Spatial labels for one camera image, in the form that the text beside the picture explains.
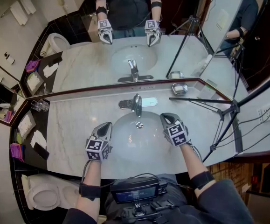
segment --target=toilet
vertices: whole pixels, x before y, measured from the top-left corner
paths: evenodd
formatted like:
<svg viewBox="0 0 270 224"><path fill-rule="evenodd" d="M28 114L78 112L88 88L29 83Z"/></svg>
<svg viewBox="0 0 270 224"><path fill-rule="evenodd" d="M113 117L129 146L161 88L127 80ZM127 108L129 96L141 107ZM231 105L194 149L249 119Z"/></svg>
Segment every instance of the toilet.
<svg viewBox="0 0 270 224"><path fill-rule="evenodd" d="M28 180L30 189L26 200L32 207L42 211L76 207L79 184L48 174L31 175Z"/></svg>
<svg viewBox="0 0 270 224"><path fill-rule="evenodd" d="M91 42L80 42L80 43L70 45L68 40L66 40L63 35L60 35L58 33L51 33L47 37L42 47L40 55L42 57L47 57L47 56L62 52L64 50L68 50L70 48L80 47L80 46L84 46L90 43Z"/></svg>

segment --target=drain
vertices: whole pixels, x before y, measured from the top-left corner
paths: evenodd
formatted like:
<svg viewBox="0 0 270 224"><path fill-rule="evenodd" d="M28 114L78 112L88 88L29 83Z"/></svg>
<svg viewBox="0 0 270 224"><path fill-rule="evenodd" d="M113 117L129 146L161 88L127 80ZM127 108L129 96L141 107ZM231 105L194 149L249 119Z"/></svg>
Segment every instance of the drain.
<svg viewBox="0 0 270 224"><path fill-rule="evenodd" d="M136 123L137 129L142 129L143 126L144 126L144 125L143 125L143 123L141 123L141 122Z"/></svg>

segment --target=black shirt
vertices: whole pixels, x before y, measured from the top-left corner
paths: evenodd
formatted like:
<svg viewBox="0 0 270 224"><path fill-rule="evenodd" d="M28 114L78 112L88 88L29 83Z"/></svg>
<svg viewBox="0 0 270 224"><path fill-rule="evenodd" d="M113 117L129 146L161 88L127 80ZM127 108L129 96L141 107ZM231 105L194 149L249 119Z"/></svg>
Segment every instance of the black shirt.
<svg viewBox="0 0 270 224"><path fill-rule="evenodd" d="M230 27L230 31L243 27L248 31L253 27L258 14L258 4L256 0L242 0L242 4ZM239 42L238 39L227 40L230 43Z"/></svg>
<svg viewBox="0 0 270 224"><path fill-rule="evenodd" d="M168 219L170 224L252 224L253 219L238 195L231 180L216 182L198 198L198 209L184 205ZM137 221L138 224L151 223ZM69 209L63 224L96 224L96 221L78 209Z"/></svg>
<svg viewBox="0 0 270 224"><path fill-rule="evenodd" d="M114 30L145 26L149 19L149 0L107 0L108 20Z"/></svg>

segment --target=tripod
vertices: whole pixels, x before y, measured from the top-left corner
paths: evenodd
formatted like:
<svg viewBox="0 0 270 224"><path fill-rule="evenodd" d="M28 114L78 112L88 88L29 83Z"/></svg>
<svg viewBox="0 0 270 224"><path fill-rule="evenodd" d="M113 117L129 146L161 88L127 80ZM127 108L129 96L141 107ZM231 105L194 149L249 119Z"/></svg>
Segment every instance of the tripod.
<svg viewBox="0 0 270 224"><path fill-rule="evenodd" d="M195 28L196 26L197 26L197 27L199 28L199 30L200 30L200 33L201 33L201 39L202 39L202 40L200 40L199 37L197 37L197 39L200 40L200 41L204 44L204 47L205 47L206 51L207 51L209 54L213 54L213 53L214 53L214 52L213 52L213 49L211 48L210 44L208 43L207 39L205 38L205 35L204 35L203 31L202 31L202 28L201 28L201 24L200 24L200 22L199 22L199 19L198 19L196 16L191 15L191 16L189 17L188 20L186 20L184 23L182 23L179 27L177 27L177 28L176 28L173 32L171 32L168 36L174 34L176 31L178 31L181 27L183 27L183 26L186 25L187 23L190 23L189 28L188 28L188 30L187 30L187 32L186 32L186 34L185 34L185 36L184 36L184 38L183 38L181 44L180 44L180 47L179 47L179 49L178 49L178 51L177 51L177 53L176 53L176 55L175 55L175 58L174 58L174 60L173 60L173 62L172 62L172 64L171 64L171 66L170 66L170 68L169 68L169 71L168 71L167 74L166 74L166 78L169 77L169 74L170 74L170 72L171 72L171 70L172 70L172 68L173 68L173 66L174 66L174 64L175 64L175 62L176 62L176 60L177 60L177 58L178 58L180 52L181 52L181 49L182 49L182 47L183 47L185 41L187 40L187 37L188 37L189 35L194 35L193 31L194 31L194 28Z"/></svg>
<svg viewBox="0 0 270 224"><path fill-rule="evenodd" d="M242 64L240 66L239 76L240 76L241 69L242 69ZM223 133L221 135L219 134L220 137L218 137L216 143L214 143L210 147L209 153L203 159L203 162L205 162L205 160L212 154L212 152L216 150L217 146L219 145L219 143L221 142L221 140L223 139L223 137L227 133L228 129L231 127L231 125L234 122L236 116L240 112L240 108L243 105L245 105L246 103L248 103L249 101L253 100L257 96L259 96L260 94L262 94L264 91L266 91L269 88L270 88L270 79L267 82L265 82L262 86L260 86L258 89L256 89L254 92L250 93L246 98L242 99L239 102L237 102L235 100L235 95L234 95L234 98L233 98L232 101L227 101L227 100L211 100L211 99L193 99L193 98L169 98L169 99L170 100L189 101L189 102L192 102L192 103L194 103L196 105L199 105L201 107L204 107L206 109L209 109L211 111L216 112L221 117L220 122L219 122L219 126L220 126L221 121L222 122L224 121L225 115L227 115L229 113L231 114L231 119L230 119L229 123L227 124L225 130L223 131ZM208 105L206 103L228 104L228 105L230 105L230 107L228 109L226 109L225 111L221 111L220 109L218 109L218 108L216 108L214 106Z"/></svg>

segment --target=person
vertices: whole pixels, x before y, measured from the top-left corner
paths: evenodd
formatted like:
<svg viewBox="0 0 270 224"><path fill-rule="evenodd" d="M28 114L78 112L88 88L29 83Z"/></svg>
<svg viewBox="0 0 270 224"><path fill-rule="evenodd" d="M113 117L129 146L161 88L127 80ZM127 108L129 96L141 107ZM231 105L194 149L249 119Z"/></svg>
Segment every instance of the person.
<svg viewBox="0 0 270 224"><path fill-rule="evenodd" d="M113 39L146 36L145 22L150 18L148 2L151 3L152 19L160 21L161 0L97 0L98 20L108 19L113 28Z"/></svg>
<svg viewBox="0 0 270 224"><path fill-rule="evenodd" d="M184 144L180 146L180 150L183 154L191 181L193 183L199 183L197 188L194 189L198 207L188 205L185 196L177 186L176 178L174 178L174 180L170 179L166 188L167 193L162 196L158 196L154 201L169 200L173 203L177 203L178 207L174 210L168 210L168 213L164 215L167 222L162 223L253 223L251 214L237 193L232 181L221 180L216 182L190 145ZM83 183L89 186L100 186L101 162L91 161ZM116 204L112 195L109 194L105 202L107 214L107 220L105 223L122 223L122 221L118 219L118 216L121 214L122 208L125 207L125 205L125 203ZM63 224L96 224L98 221L99 209L100 198L90 200L79 195L76 208L68 210ZM137 221L136 223L144 224L158 222L144 220Z"/></svg>
<svg viewBox="0 0 270 224"><path fill-rule="evenodd" d="M235 46L240 41L240 38L252 29L257 14L258 3L256 0L242 0L242 4L220 49L223 50ZM232 49L228 49L224 51L224 54L229 57L231 52Z"/></svg>

